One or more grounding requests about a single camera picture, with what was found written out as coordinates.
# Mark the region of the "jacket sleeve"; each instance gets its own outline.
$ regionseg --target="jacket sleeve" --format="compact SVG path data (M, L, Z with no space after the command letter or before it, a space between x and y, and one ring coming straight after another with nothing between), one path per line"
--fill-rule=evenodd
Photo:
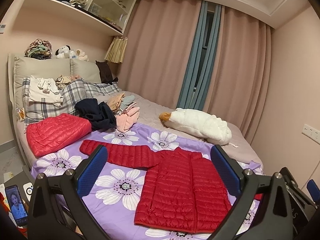
M128 168L151 168L159 164L165 151L152 151L147 145L128 146L105 143L93 140L84 140L80 152L90 155L98 145L108 150L108 162Z

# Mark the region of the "gray mattress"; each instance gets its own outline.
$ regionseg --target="gray mattress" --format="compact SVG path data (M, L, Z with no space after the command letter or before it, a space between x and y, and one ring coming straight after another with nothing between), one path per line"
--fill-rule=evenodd
M159 114L162 112L172 112L173 109L167 108L165 106L158 105L156 103L153 103L147 99L142 98L141 96L134 94L132 92L125 92L126 96L134 95L136 97L136 102L138 103L138 106L140 107L140 116L138 119L138 122L149 125L155 129L158 129L160 131L167 131L169 133L174 133L178 136L185 137L192 140L202 140L199 138L196 138L192 135L186 134L184 132L180 132L171 128L165 127L162 122L159 119ZM249 143L244 139L244 137L241 134L241 131L238 127L235 125L228 123L228 127L230 128L232 132L232 139L231 143L238 146L237 148L232 146L231 144L228 144L226 146L223 146L222 148L225 150L225 152L231 157L236 159L239 162L243 163L250 163L250 161L254 161L256 163L260 163L262 165L262 161L257 156L255 151L251 148ZM24 152L26 154L26 157L28 159L29 164L32 166L33 163L37 160L37 158L33 155L28 142L26 134L24 133L24 122L18 121L17 122L17 128L18 128L18 136L21 142L21 145L24 149Z

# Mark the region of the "red down jacket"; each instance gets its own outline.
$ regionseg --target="red down jacket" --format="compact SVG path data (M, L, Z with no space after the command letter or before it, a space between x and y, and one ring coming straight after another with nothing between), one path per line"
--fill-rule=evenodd
M108 162L130 168L150 168L145 176L134 223L152 228L211 233L231 208L227 190L212 162L181 148L152 151L84 140L80 151L90 155L99 145L108 149Z
M56 152L91 132L91 123L83 118L60 114L27 126L27 141L40 158Z

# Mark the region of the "floor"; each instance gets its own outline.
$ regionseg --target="floor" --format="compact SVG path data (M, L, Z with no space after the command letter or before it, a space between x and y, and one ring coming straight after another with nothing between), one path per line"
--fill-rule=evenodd
M4 183L4 173L12 172L17 175L22 171L23 165L23 160L15 147L0 153L0 184Z

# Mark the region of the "phone screen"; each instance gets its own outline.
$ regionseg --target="phone screen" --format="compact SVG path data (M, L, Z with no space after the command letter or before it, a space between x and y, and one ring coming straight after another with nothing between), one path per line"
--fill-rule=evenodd
M18 226L24 226L28 222L28 214L22 203L22 199L17 185L9 186L5 188L5 194L7 195L8 204L10 206L11 213Z

